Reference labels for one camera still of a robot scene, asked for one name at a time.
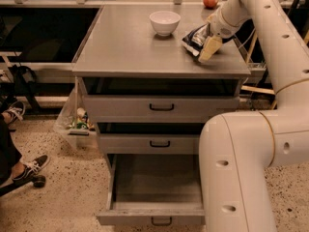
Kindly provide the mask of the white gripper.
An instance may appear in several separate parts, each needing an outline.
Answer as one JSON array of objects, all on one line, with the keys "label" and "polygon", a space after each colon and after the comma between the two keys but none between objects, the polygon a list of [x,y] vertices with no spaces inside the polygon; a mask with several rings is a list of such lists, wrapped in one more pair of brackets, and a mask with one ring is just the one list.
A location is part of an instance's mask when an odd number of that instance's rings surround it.
[{"label": "white gripper", "polygon": [[223,45],[222,39],[231,38],[239,29],[237,24],[233,24],[224,17],[221,8],[207,17],[207,23],[210,25],[210,32],[214,36],[207,37],[198,58],[200,63],[210,60],[212,55]]}]

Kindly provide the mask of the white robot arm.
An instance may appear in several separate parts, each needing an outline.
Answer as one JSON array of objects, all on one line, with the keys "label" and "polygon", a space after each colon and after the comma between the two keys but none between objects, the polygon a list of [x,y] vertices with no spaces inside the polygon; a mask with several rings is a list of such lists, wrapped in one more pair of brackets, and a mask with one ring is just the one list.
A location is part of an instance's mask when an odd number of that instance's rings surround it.
[{"label": "white robot arm", "polygon": [[207,232],[276,232],[264,171],[308,159],[309,51],[278,0],[224,7],[252,18],[277,107],[217,115],[203,127],[199,164]]}]

